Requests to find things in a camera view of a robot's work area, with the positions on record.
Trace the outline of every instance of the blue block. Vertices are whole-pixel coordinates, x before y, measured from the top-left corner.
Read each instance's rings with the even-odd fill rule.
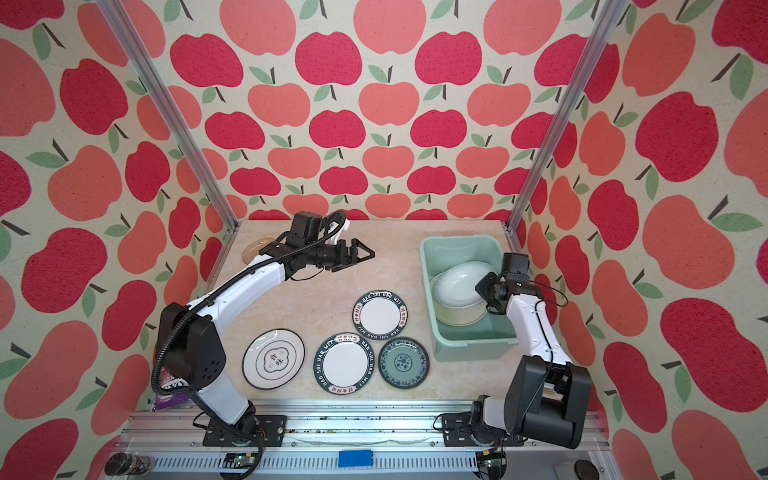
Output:
[[[370,467],[373,466],[372,450],[346,450],[339,452],[339,467]]]

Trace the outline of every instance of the wallpaper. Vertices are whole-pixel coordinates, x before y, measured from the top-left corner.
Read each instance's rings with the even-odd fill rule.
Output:
[[[125,6],[166,51],[161,18]],[[2,480],[98,477],[151,407],[160,311],[202,292],[222,245],[127,64],[94,3],[0,2]],[[173,92],[199,123],[197,99]]]
[[[535,279],[568,295],[550,321],[626,480],[768,478],[766,18],[630,4],[618,79],[586,90],[574,158],[518,226]]]
[[[249,218],[342,208],[372,220],[506,220],[599,9],[576,0],[151,6],[168,45],[157,69],[200,103],[193,135],[209,159],[226,159],[220,185]],[[604,63],[590,90],[598,99],[617,53]],[[559,161],[573,156],[574,133]]]

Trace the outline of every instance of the marble countertop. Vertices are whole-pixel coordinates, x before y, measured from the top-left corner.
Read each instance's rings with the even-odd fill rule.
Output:
[[[277,237],[290,229],[287,220],[251,220],[241,224],[233,246],[218,275],[216,286],[245,267],[245,247],[264,237]],[[376,252],[376,258],[336,273],[322,272],[306,282],[287,282],[264,294],[243,312],[227,330],[223,346],[226,371],[235,386],[249,399],[475,399],[480,394],[503,396],[511,382],[521,353],[510,348],[498,360],[440,363],[433,359],[435,340],[422,282],[419,242],[432,236],[487,234],[496,237],[508,251],[501,222],[496,220],[375,220],[352,222],[343,238],[359,238]],[[304,278],[317,270],[298,272]],[[419,341],[430,355],[426,380],[414,389],[396,389],[374,371],[358,392],[337,396],[323,390],[312,372],[317,349],[337,333],[356,333],[352,309],[361,295],[371,290],[390,290],[408,307],[408,322],[401,336]],[[274,390],[259,390],[243,377],[243,355],[262,333],[290,329],[304,341],[301,370],[290,382]],[[369,340],[379,358],[384,341]]]

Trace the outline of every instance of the plastic tub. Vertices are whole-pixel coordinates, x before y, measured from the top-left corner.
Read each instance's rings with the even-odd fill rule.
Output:
[[[506,316],[485,316],[469,326],[450,326],[439,322],[429,282],[436,275],[459,263],[480,260],[490,263],[498,272],[502,268],[502,245],[490,235],[469,237],[427,237],[419,244],[424,291],[429,309],[429,322],[435,339],[434,358],[438,362],[462,360],[494,360],[509,347],[517,345],[515,329]]]

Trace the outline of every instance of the metal pole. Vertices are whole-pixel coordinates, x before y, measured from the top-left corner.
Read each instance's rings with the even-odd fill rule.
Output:
[[[584,87],[587,86],[587,82],[592,76],[600,56],[603,54],[603,50],[616,27],[619,17],[627,7],[627,2],[628,0],[607,0],[605,7],[594,24],[594,30],[584,46],[584,51],[581,53],[581,58],[579,58],[573,77],[571,77],[571,83],[565,89],[565,94],[558,105],[549,130],[544,137],[544,141],[541,142],[541,148],[538,149],[533,160],[531,171],[528,172],[528,177],[525,179],[523,188],[520,190],[518,201],[515,202],[509,220],[507,220],[507,238],[510,240],[510,248],[513,250],[517,245],[515,228],[517,228],[525,208],[531,201],[531,196],[534,190],[536,190],[541,175],[544,173],[547,161],[552,157],[554,149],[558,146],[560,137],[565,131],[565,127],[568,126],[571,114],[581,99]]]
[[[152,58],[147,52],[146,47],[144,47],[144,43],[133,23],[131,23],[125,8],[120,3],[120,0],[97,0],[97,4],[112,29],[114,36],[118,39],[125,54],[133,63],[142,83],[147,89],[147,93],[149,93],[154,104],[157,106],[157,110],[160,112],[163,120],[165,120],[170,131],[173,132],[179,148],[187,158],[197,179],[203,185],[205,193],[221,217],[224,226],[230,232],[233,232],[237,226],[235,213],[224,196],[224,192],[219,187],[213,171],[205,160],[205,156],[203,156],[203,152],[194,140],[187,122],[176,105],[176,101],[174,101],[162,78],[157,73]]]

